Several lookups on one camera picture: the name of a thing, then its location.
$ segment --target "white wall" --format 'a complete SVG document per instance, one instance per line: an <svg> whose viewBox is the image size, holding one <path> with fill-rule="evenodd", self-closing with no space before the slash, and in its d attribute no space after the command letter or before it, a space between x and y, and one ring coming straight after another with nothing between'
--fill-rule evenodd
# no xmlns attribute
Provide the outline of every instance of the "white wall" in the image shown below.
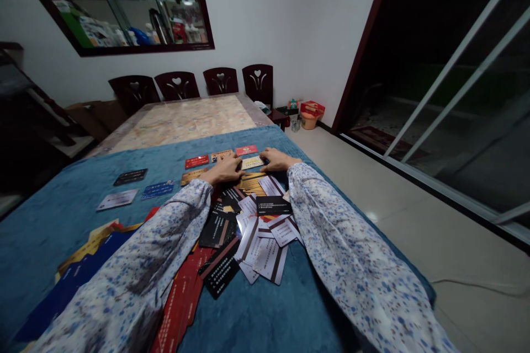
<svg viewBox="0 0 530 353"><path fill-rule="evenodd" d="M61 106L109 100L125 74L274 66L274 102L316 100L331 125L373 0L206 0L215 50L81 58L38 0L0 0L0 41L24 48L24 71Z"/></svg>

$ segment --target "blue tablecloth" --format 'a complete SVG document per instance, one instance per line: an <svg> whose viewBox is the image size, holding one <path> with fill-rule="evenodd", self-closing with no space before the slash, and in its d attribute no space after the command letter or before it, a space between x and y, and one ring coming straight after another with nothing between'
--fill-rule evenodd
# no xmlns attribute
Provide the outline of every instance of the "blue tablecloth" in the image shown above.
<svg viewBox="0 0 530 353"><path fill-rule="evenodd" d="M260 151L267 146L276 147L302 158L322 173L277 126L119 152L65 168L0 223L0 350L15 352L23 347L12 342L14 334L52 289L58 264L87 241L91 230L116 218L126 226L142 222L152 207L169 198L141 201L144 188L170 179L180 181L187 158L252 144ZM113 186L119 174L142 168L149 169L143 181ZM286 176L280 175L279 180L285 183ZM131 205L96 212L105 196L129 189L140 189ZM409 264L434 303L436 296L427 280L378 232ZM335 352L355 348L349 321L318 279L303 247L296 242L289 246L280 286L262 277L250 286L239 272L217 301L204 289L195 322L179 352Z"/></svg>

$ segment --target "dark red chair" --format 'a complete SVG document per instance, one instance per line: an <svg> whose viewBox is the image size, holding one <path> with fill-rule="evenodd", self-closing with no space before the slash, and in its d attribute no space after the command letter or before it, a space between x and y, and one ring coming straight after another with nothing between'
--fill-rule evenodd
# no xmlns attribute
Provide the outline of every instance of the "dark red chair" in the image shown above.
<svg viewBox="0 0 530 353"><path fill-rule="evenodd" d="M272 108L273 67L271 65L250 65L243 68L245 92L253 101L261 101Z"/></svg>
<svg viewBox="0 0 530 353"><path fill-rule="evenodd" d="M243 68L245 92L253 101L260 101L271 109L269 119L285 131L287 116L272 107L273 103L273 67L258 63Z"/></svg>
<svg viewBox="0 0 530 353"><path fill-rule="evenodd" d="M145 104L160 102L152 77L122 76L109 80L109 84L127 116L134 115Z"/></svg>
<svg viewBox="0 0 530 353"><path fill-rule="evenodd" d="M209 95L239 92L237 71L232 68L213 68L203 72Z"/></svg>
<svg viewBox="0 0 530 353"><path fill-rule="evenodd" d="M168 72L155 77L164 100L200 98L195 75L191 72Z"/></svg>

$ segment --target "marble tabletop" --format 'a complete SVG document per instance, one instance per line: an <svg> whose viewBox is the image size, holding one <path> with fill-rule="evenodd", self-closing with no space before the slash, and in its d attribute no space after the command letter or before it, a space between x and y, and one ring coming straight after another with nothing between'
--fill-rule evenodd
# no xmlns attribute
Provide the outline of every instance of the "marble tabletop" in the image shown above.
<svg viewBox="0 0 530 353"><path fill-rule="evenodd" d="M270 125L245 93L144 105L87 157L104 156Z"/></svg>

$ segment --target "floral sleeve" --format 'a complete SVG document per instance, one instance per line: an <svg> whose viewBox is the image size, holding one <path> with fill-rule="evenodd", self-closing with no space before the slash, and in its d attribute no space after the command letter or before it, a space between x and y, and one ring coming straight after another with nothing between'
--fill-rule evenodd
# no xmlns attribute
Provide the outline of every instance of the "floral sleeve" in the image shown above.
<svg viewBox="0 0 530 353"><path fill-rule="evenodd" d="M420 281L314 169L289 168L302 240L320 279L357 331L381 352L453 352Z"/></svg>
<svg viewBox="0 0 530 353"><path fill-rule="evenodd" d="M195 179L168 200L79 288L32 351L145 351L206 222L212 190Z"/></svg>

